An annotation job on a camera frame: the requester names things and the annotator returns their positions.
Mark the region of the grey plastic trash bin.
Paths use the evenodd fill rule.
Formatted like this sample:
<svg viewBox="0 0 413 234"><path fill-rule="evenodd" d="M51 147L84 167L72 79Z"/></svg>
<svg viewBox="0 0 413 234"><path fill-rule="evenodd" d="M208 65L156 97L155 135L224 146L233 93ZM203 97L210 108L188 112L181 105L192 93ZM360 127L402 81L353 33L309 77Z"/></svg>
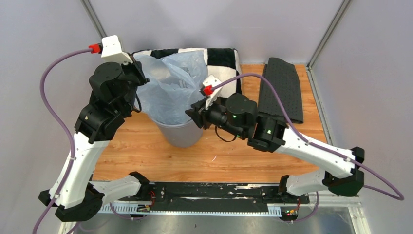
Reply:
<svg viewBox="0 0 413 234"><path fill-rule="evenodd" d="M203 134L203 130L190 118L180 124L164 124L153 118L150 119L156 124L165 140L174 147L191 147L201 139Z"/></svg>

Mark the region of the translucent blue plastic trash bag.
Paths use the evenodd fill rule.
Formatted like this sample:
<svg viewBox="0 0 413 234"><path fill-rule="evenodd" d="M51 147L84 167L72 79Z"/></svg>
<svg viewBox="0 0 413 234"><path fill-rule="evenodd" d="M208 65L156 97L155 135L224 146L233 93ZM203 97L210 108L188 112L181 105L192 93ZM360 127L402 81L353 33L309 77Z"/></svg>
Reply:
<svg viewBox="0 0 413 234"><path fill-rule="evenodd" d="M136 92L143 113L166 125L188 122L190 118L185 111L204 98L200 93L208 76L204 51L178 52L162 58L141 52L133 57L142 64L149 79Z"/></svg>

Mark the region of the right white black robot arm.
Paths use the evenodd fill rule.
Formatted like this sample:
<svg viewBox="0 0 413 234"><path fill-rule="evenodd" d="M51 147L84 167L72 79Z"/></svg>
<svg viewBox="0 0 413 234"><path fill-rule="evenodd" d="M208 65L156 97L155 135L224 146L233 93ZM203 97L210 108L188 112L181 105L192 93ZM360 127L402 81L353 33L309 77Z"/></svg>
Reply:
<svg viewBox="0 0 413 234"><path fill-rule="evenodd" d="M186 114L199 128L215 125L246 139L255 150L290 155L317 165L319 169L313 172L281 177L278 197L283 203L318 191L353 197L364 186L364 172L352 163L364 161L362 148L340 149L313 138L305 142L284 121L260 114L257 103L244 95L235 93L214 102L205 98L192 104Z"/></svg>

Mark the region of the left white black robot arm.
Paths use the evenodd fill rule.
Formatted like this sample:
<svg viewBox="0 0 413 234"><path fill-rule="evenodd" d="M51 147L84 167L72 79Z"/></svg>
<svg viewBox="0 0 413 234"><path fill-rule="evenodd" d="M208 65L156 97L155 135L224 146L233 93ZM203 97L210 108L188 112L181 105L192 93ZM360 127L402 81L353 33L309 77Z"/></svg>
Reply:
<svg viewBox="0 0 413 234"><path fill-rule="evenodd" d="M56 207L60 221L87 221L108 203L128 196L137 201L149 197L149 180L138 172L104 185L90 181L101 154L135 111L137 88L148 81L137 61L105 62L90 77L90 100L75 123L74 145L64 164L70 173L61 173L52 188L39 194L44 205Z"/></svg>

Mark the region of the dark grey perforated mat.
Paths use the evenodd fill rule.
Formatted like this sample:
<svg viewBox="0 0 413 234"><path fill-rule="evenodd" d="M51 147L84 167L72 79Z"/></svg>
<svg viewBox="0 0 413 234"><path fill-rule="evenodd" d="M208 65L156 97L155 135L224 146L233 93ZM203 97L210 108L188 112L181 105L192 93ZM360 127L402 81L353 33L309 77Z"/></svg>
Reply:
<svg viewBox="0 0 413 234"><path fill-rule="evenodd" d="M290 120L296 124L303 124L300 79L295 66L281 58L271 57L264 66L262 76L265 77L276 90ZM273 92L263 81L260 83L258 112L284 119L283 112Z"/></svg>

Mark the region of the left aluminium frame post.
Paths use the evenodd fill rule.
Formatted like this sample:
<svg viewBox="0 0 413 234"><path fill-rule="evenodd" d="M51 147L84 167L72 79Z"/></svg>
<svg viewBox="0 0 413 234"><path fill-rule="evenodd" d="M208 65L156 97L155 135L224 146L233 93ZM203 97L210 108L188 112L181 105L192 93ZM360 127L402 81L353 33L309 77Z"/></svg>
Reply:
<svg viewBox="0 0 413 234"><path fill-rule="evenodd" d="M100 38L107 36L107 33L104 30L102 23L100 22L97 13L94 10L94 7L90 0L80 0L86 14L88 15L92 25L94 26L97 34Z"/></svg>

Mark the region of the aluminium frame post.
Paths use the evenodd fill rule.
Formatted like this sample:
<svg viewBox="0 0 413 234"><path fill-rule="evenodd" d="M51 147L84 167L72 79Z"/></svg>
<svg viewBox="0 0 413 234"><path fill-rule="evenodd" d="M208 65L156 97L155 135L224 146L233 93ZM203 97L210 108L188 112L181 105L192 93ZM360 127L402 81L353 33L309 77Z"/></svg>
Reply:
<svg viewBox="0 0 413 234"><path fill-rule="evenodd" d="M88 15L92 25L94 26L97 34L100 38L107 36L107 33L104 30L102 23L100 22L97 13L94 10L94 7L90 0L80 0L86 14Z"/></svg>
<svg viewBox="0 0 413 234"><path fill-rule="evenodd" d="M335 29L339 25L341 19L344 17L347 9L349 8L349 6L351 5L352 2L353 2L352 0L342 0L341 1L341 4L340 4L338 10L334 14L331 22L329 23L329 25L326 29L326 32L324 33L323 37L321 38L321 41L319 42L319 44L316 47L313 55L311 56L309 62L307 63L307 68L310 69L316 64L316 62L318 60L318 57L321 55L322 51L324 50L324 47L328 43L330 37L333 35Z"/></svg>

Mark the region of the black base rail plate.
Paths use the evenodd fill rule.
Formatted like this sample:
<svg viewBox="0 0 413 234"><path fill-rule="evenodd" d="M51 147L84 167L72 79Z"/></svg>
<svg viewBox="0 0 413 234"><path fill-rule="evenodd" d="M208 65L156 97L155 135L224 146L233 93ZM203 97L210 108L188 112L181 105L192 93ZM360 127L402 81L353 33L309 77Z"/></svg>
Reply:
<svg viewBox="0 0 413 234"><path fill-rule="evenodd" d="M271 204L309 204L308 196L280 194L278 185L271 183L151 182L145 196L121 201L148 204L152 211L205 214L263 214Z"/></svg>

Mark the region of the right aluminium frame post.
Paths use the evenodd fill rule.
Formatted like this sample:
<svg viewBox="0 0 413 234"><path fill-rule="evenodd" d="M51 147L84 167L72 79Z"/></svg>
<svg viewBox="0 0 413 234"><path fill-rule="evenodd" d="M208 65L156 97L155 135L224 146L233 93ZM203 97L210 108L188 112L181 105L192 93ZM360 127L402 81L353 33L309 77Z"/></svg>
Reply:
<svg viewBox="0 0 413 234"><path fill-rule="evenodd" d="M318 57L321 55L322 51L324 50L324 47L328 43L330 37L333 35L335 29L339 25L341 19L344 17L347 9L349 8L349 6L351 5L352 2L353 2L352 0L342 0L341 1L341 4L340 4L338 10L334 14L331 22L329 23L329 25L326 29L326 32L324 33L323 37L321 38L321 41L319 42L319 44L316 47L313 55L311 56L309 62L307 63L307 68L310 69L316 64L316 62L318 60Z"/></svg>

